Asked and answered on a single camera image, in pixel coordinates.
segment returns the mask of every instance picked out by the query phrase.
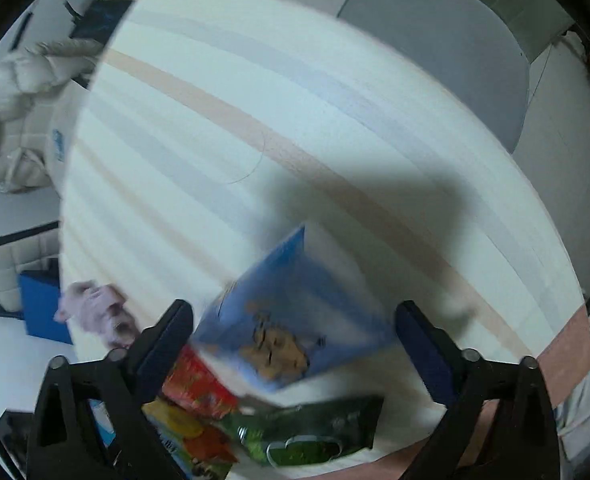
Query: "striped tablecloth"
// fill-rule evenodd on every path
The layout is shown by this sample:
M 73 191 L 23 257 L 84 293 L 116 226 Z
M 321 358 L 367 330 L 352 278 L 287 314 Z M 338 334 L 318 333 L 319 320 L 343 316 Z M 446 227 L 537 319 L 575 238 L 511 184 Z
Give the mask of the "striped tablecloth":
M 79 119 L 62 206 L 64 284 L 116 284 L 142 326 L 175 298 L 199 318 L 307 219 L 355 257 L 391 311 L 413 299 L 491 360 L 541 354 L 583 303 L 511 156 L 408 59 L 282 0 L 139 0 Z M 566 381 L 555 395 L 590 366 L 585 318 L 573 328 L 579 365 L 553 367 L 551 381 Z M 81 359 L 104 355 L 97 338 L 71 331 Z M 401 346 L 267 398 L 370 392 L 386 396 L 373 450 L 281 477 L 373 462 L 428 436 L 443 413 Z M 393 462 L 373 464 L 377 477 L 397 478 L 403 460 Z M 257 471 L 236 466 L 232 476 Z

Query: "metal screw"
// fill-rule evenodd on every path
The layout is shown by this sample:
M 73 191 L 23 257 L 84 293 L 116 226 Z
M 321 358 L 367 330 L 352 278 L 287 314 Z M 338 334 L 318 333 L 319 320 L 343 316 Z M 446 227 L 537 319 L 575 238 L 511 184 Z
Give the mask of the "metal screw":
M 530 355 L 527 355 L 524 359 L 522 359 L 522 363 L 531 370 L 535 370 L 538 367 L 537 360 L 535 357 L 531 357 Z
M 114 348 L 110 352 L 108 352 L 108 361 L 112 361 L 114 363 L 118 363 L 124 357 L 126 357 L 126 349 L 125 348 Z
M 480 352 L 478 352 L 477 350 L 474 350 L 472 348 L 465 348 L 464 350 L 462 350 L 462 357 L 464 357 L 466 361 L 474 363 L 476 361 L 479 361 L 482 356 L 480 355 Z
M 65 365 L 66 363 L 68 363 L 68 360 L 63 355 L 58 355 L 56 357 L 53 357 L 53 359 L 50 360 L 50 363 L 48 363 L 48 366 L 53 370 L 57 370 L 58 368 L 61 368 L 63 365 Z

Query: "colorful package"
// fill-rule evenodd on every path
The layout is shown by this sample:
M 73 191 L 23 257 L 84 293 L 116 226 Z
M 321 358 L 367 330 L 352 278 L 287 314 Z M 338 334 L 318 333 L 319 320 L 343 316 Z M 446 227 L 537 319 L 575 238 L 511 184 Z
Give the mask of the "colorful package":
M 328 462 L 372 448 L 383 398 L 301 404 L 261 415 L 230 413 L 220 425 L 263 465 Z
M 237 462 L 226 435 L 181 408 L 156 399 L 142 411 L 189 480 L 223 480 Z
M 207 418 L 222 418 L 237 408 L 237 398 L 217 381 L 189 345 L 179 354 L 162 393 L 185 410 Z
M 191 342 L 275 390 L 392 344 L 382 312 L 352 257 L 307 223 L 207 309 Z

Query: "metal object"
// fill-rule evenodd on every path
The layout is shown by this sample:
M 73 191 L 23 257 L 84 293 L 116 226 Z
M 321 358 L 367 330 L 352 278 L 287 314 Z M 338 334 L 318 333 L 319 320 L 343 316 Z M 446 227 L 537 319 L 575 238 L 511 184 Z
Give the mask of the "metal object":
M 448 408 L 400 480 L 559 480 L 555 420 L 533 357 L 516 365 L 460 351 L 412 301 L 398 306 L 395 330 L 433 400 Z M 458 468 L 488 399 L 499 403 L 480 455 Z
M 28 480 L 183 480 L 140 407 L 150 402 L 193 332 L 193 310 L 176 300 L 128 349 L 101 361 L 51 360 L 35 407 L 28 439 Z M 116 437 L 106 449 L 90 399 L 104 402 Z M 123 469 L 115 467 L 115 456 Z

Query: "pink cloth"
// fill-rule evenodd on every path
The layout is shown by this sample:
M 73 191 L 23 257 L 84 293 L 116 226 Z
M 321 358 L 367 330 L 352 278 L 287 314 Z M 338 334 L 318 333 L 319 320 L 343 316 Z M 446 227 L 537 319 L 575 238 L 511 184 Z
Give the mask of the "pink cloth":
M 85 332 L 95 333 L 108 348 L 128 348 L 139 335 L 137 322 L 124 308 L 126 299 L 111 285 L 76 282 L 59 299 L 54 319 L 75 319 Z

